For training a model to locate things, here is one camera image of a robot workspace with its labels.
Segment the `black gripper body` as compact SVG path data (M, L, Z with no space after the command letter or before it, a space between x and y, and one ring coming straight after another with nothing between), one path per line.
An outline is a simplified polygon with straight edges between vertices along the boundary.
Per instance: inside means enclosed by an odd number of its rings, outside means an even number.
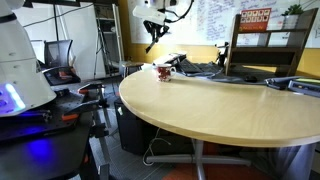
M157 43L159 39L169 30L167 25L159 25L147 20L143 22L143 25L146 31L151 35L153 44Z

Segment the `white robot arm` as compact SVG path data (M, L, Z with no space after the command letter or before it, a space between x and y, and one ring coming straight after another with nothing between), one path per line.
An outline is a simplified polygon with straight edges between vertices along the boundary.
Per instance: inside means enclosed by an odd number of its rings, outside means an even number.
M194 0L190 0L189 7L182 15L169 10L169 7L177 6L179 0L144 0L144 6L135 6L132 14L143 20L143 25L152 38L152 42L145 49L145 53L148 53L159 39L169 31L170 27L167 26L167 23L175 23L184 19L190 12L193 3Z

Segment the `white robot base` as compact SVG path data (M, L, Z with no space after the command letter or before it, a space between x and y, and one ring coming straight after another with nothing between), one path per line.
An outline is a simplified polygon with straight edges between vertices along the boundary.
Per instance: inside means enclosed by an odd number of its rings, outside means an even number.
M56 97L14 13L23 4L0 0L0 117L19 115Z

